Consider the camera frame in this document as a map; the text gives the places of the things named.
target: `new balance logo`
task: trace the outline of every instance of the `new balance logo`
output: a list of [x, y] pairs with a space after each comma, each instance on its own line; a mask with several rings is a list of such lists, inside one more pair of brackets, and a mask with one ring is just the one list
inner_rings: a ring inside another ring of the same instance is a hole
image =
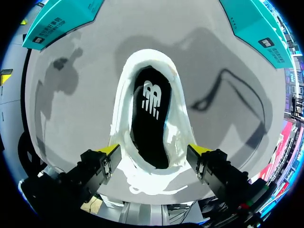
[[152, 85], [152, 83], [147, 80], [143, 84], [143, 96], [147, 100], [142, 101], [142, 108], [146, 111], [149, 110], [150, 114], [152, 114], [153, 110], [153, 117], [156, 115], [156, 119], [158, 120], [159, 112], [156, 110], [156, 107], [160, 107], [161, 105], [161, 88], [158, 85]]

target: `white shoe upper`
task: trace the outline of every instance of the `white shoe upper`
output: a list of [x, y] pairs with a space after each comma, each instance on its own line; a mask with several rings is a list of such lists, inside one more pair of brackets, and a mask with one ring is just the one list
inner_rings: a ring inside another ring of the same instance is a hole
[[[146, 162], [130, 137], [135, 76], [140, 69], [147, 66], [161, 72], [171, 85], [171, 101], [163, 135], [169, 167], [164, 170], [156, 169]], [[190, 168], [186, 161], [187, 146], [196, 142], [188, 118], [180, 77], [173, 61], [164, 53], [143, 49], [127, 59], [116, 92], [109, 144], [121, 146], [122, 161], [118, 168], [125, 173], [131, 185], [131, 192], [137, 194], [142, 191], [149, 195], [176, 193], [164, 190], [178, 174]]]

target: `white tabletop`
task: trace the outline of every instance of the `white tabletop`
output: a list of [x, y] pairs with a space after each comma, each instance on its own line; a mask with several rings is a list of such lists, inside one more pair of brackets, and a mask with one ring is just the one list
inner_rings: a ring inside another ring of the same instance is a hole
[[[87, 149], [106, 147], [122, 68], [133, 52], [144, 48], [159, 50], [175, 63], [197, 143], [222, 149], [250, 177], [261, 171], [275, 149], [284, 117], [284, 71], [233, 35], [217, 0], [107, 0], [94, 22], [42, 52], [33, 50], [25, 98], [38, 154], [69, 171]], [[215, 85], [218, 90], [207, 97]], [[206, 100], [210, 106], [205, 110], [192, 108]], [[98, 192], [147, 204], [211, 194], [191, 170], [166, 190], [184, 185], [188, 187], [174, 195], [134, 195], [117, 170]]]

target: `shoe insole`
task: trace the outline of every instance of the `shoe insole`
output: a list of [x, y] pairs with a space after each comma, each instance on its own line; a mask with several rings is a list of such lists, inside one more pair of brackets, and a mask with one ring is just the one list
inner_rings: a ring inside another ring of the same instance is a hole
[[139, 72], [134, 85], [131, 139], [141, 157], [157, 169], [169, 166], [163, 132], [170, 98], [171, 86], [164, 75], [152, 66]]

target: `teal box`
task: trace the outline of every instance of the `teal box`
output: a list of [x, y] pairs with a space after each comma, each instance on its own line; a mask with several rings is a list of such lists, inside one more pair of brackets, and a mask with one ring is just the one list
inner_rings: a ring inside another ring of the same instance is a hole
[[68, 31], [95, 19], [104, 0], [49, 0], [31, 25], [23, 47], [42, 50]]
[[274, 16], [259, 0], [219, 0], [233, 33], [275, 68], [292, 68], [291, 53]]

